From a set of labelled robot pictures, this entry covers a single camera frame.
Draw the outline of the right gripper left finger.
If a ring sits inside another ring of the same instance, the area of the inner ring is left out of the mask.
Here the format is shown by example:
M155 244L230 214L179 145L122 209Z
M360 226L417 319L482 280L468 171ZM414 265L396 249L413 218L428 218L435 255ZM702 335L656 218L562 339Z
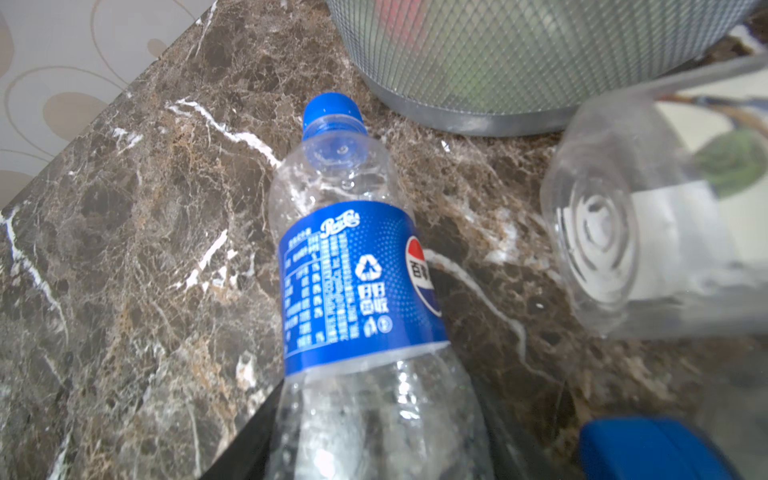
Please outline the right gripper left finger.
M233 442L200 477L201 480L261 480L266 478L271 436L283 384L279 383Z

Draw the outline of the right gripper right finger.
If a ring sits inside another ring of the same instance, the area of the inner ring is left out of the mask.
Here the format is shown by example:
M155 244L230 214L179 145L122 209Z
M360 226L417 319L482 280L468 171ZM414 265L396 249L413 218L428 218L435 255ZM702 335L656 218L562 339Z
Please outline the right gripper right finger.
M557 479L558 470L534 438L479 379L473 387L482 409L495 479Z

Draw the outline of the small blue label water bottle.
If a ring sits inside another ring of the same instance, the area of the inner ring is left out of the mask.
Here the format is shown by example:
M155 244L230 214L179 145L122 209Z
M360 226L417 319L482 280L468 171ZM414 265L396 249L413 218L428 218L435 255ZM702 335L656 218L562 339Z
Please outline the small blue label water bottle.
M408 199L349 97L308 103L268 218L284 382L267 477L492 478Z

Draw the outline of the clear bottle blue cap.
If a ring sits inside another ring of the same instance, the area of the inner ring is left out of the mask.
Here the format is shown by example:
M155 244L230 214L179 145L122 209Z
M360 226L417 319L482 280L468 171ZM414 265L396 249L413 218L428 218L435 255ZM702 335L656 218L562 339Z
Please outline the clear bottle blue cap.
M717 376L692 422L627 416L585 424L579 460L587 479L765 479L767 354Z

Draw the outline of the green mesh bin with liner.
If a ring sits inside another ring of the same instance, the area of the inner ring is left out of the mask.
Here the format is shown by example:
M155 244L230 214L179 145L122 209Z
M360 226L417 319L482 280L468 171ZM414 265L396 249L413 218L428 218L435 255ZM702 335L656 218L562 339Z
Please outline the green mesh bin with liner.
M467 136L557 131L597 95L693 60L754 1L332 1L352 63L391 110Z

